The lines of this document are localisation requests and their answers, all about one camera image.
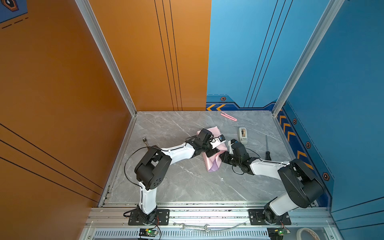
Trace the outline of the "pink wrapping paper sheet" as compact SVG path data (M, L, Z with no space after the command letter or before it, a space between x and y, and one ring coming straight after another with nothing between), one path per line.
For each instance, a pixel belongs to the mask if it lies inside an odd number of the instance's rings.
M220 154L223 154L228 150L225 143L221 143L212 151L208 152L208 156L206 153L202 153L204 162L206 164L206 169L208 172L215 172L219 169L222 163L222 159L220 158Z

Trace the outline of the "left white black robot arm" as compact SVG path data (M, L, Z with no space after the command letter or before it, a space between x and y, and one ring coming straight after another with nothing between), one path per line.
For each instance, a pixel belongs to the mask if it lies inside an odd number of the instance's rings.
M138 214L145 224L151 224L156 219L157 187L164 180L170 165L182 160L192 159L201 153L208 153L226 141L223 135L217 138L211 136L194 136L179 146L171 148L149 147L149 150L135 167L135 173L140 186Z

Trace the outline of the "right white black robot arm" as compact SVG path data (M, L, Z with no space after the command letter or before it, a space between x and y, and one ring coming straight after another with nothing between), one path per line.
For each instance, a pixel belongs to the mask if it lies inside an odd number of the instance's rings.
M285 192L264 206L263 219L269 225L279 223L281 216L291 210L309 207L325 192L319 178L299 159L274 162L250 157L247 152L242 155L224 152L220 158L225 164L239 167L245 174L267 176L283 183Z

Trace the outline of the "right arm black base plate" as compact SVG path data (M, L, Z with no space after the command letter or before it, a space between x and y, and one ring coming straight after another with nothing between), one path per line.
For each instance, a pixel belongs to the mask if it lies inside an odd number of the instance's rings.
M284 213L281 216L275 215L270 210L265 209L249 209L248 210L250 223L253 226L260 225L291 225L291 218L288 213Z

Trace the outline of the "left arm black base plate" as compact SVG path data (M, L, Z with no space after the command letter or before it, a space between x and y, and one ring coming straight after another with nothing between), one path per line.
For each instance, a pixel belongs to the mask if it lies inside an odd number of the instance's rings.
M158 226L167 226L169 224L169 220L169 209L155 209L147 215L140 208L136 208L130 212L128 225L143 226L156 224Z

